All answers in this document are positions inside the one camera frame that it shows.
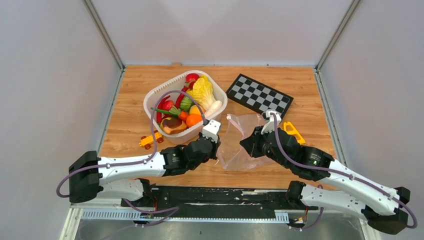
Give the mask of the clear zip top bag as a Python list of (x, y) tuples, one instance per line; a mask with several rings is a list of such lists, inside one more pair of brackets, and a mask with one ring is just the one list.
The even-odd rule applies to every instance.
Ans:
[(261, 166), (270, 165), (273, 161), (265, 156), (254, 158), (249, 156), (246, 150), (240, 145), (240, 141), (249, 137), (255, 127), (263, 126), (265, 121), (257, 113), (234, 115), (228, 113), (227, 130), (220, 137), (220, 146), (217, 157), (224, 170), (227, 171), (247, 171)]

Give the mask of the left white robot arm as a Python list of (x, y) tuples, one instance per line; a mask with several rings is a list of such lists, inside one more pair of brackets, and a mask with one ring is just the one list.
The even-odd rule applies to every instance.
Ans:
[(143, 187), (140, 178), (177, 176), (195, 170), (200, 164), (217, 159), (220, 143), (218, 134), (200, 133), (197, 140), (187, 145), (168, 147), (154, 155), (108, 158), (99, 157), (95, 150), (87, 151), (68, 169), (69, 201), (123, 198), (149, 206), (153, 193)]

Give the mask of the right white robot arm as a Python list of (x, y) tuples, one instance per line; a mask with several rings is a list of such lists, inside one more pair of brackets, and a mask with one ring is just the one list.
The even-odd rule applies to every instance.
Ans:
[(255, 127), (240, 145), (253, 158), (268, 157), (301, 179), (331, 185), (324, 190), (301, 181), (291, 181), (285, 194), (292, 209), (318, 207), (353, 215), (377, 231), (396, 235), (408, 227), (406, 204), (411, 192), (405, 187), (386, 187), (350, 170), (330, 154), (301, 145), (282, 129), (262, 133)]

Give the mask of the white plastic basket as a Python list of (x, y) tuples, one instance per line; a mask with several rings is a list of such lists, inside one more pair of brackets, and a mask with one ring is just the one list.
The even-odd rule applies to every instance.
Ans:
[(143, 100), (143, 107), (151, 127), (174, 145), (188, 142), (199, 135), (203, 118), (190, 95), (203, 110), (207, 120), (219, 121), (228, 104), (226, 93), (205, 72), (186, 71), (150, 90)]

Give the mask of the yellow napa cabbage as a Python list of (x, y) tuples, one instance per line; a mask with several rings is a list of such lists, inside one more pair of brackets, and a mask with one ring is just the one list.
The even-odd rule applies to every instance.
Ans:
[(187, 93), (204, 109), (204, 116), (209, 118), (222, 107), (223, 102), (213, 94), (213, 85), (206, 75), (201, 75)]

